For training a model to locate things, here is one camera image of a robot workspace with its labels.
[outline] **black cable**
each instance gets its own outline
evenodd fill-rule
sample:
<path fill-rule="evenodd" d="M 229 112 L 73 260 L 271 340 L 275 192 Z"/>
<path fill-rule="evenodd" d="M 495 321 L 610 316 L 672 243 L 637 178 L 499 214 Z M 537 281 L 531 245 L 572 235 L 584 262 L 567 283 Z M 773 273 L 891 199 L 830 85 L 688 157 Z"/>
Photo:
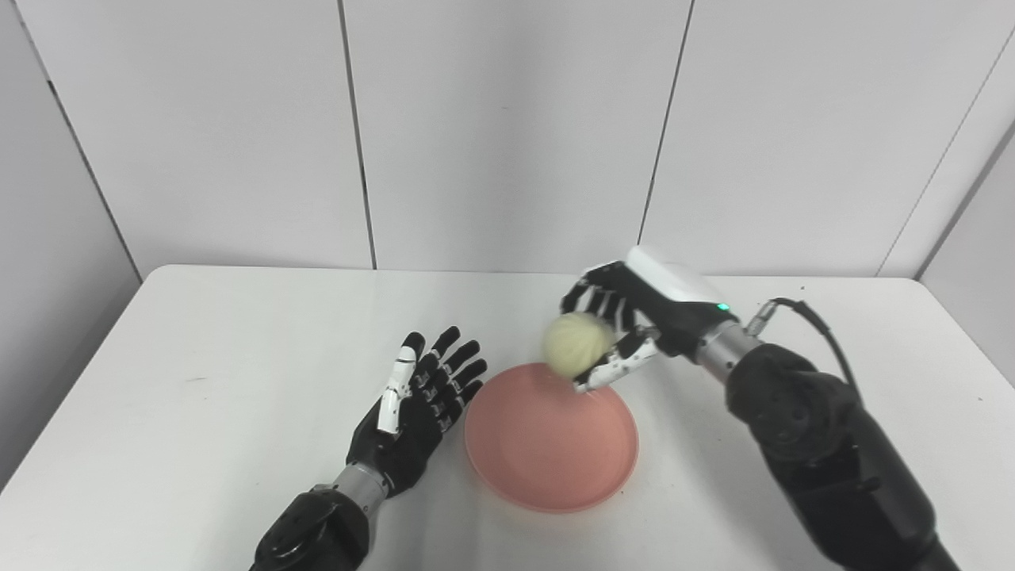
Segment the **black cable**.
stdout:
<path fill-rule="evenodd" d="M 786 306 L 794 311 L 797 315 L 803 317 L 811 325 L 815 330 L 821 334 L 821 337 L 828 342 L 828 347 L 831 348 L 831 352 L 835 354 L 835 361 L 838 362 L 838 368 L 842 370 L 842 379 L 845 384 L 853 387 L 853 390 L 857 391 L 857 399 L 860 399 L 860 387 L 857 386 L 857 380 L 853 377 L 853 370 L 850 369 L 850 363 L 845 360 L 845 354 L 842 353 L 842 348 L 838 346 L 838 342 L 835 341 L 835 336 L 831 334 L 831 329 L 821 319 L 821 316 L 817 314 L 811 306 L 807 305 L 803 300 L 795 301 L 789 298 L 773 298 L 770 300 L 772 303 L 779 304 L 781 306 Z"/>

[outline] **tabletop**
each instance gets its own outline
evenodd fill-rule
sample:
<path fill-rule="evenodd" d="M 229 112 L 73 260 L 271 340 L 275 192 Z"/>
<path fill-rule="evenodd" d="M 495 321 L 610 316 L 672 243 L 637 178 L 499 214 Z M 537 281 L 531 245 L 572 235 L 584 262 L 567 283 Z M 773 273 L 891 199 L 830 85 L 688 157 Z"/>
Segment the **tabletop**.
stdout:
<path fill-rule="evenodd" d="M 1011 569 L 1015 390 L 921 284 L 713 277 L 742 318 L 775 296 L 834 331 L 865 404 L 967 570 Z M 457 325 L 490 374 L 539 361 L 574 276 L 166 266 L 0 494 L 0 569 L 242 570 L 292 497 L 342 469 L 405 335 Z M 791 312 L 763 338 L 836 372 Z M 640 454 L 610 500 L 526 511 L 469 466 L 462 424 L 382 506 L 362 569 L 837 569 L 811 545 L 723 387 L 684 359 L 613 385 Z"/>

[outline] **pink bowl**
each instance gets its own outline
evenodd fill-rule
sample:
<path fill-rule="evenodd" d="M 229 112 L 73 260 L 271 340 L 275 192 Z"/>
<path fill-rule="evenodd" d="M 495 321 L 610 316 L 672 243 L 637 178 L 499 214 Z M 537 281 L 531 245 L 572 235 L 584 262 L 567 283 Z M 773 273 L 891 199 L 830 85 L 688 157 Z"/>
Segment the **pink bowl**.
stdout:
<path fill-rule="evenodd" d="M 620 489 L 637 459 L 637 428 L 611 388 L 578 395 L 542 363 L 486 382 L 469 406 L 465 445 L 479 477 L 529 509 L 564 513 Z"/>

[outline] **yellow ball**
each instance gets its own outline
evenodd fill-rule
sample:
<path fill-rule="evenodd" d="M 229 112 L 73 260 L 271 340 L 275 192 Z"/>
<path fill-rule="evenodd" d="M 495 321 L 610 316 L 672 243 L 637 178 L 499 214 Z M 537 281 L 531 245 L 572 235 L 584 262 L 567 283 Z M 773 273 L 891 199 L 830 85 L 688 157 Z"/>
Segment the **yellow ball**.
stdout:
<path fill-rule="evenodd" d="M 565 313 L 543 336 L 543 359 L 554 373 L 573 379 L 613 346 L 613 332 L 588 313 Z"/>

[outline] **fingertip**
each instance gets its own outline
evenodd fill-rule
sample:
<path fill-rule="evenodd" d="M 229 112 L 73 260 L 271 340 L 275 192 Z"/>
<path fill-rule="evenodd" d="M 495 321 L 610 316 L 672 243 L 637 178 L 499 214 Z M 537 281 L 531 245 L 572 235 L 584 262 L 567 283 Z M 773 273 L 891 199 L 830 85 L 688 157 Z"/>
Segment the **fingertip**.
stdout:
<path fill-rule="evenodd" d="M 410 348 L 412 351 L 416 352 L 416 358 L 423 353 L 423 347 L 426 345 L 426 340 L 419 332 L 413 332 L 406 336 L 405 341 L 402 342 L 402 347 Z"/>

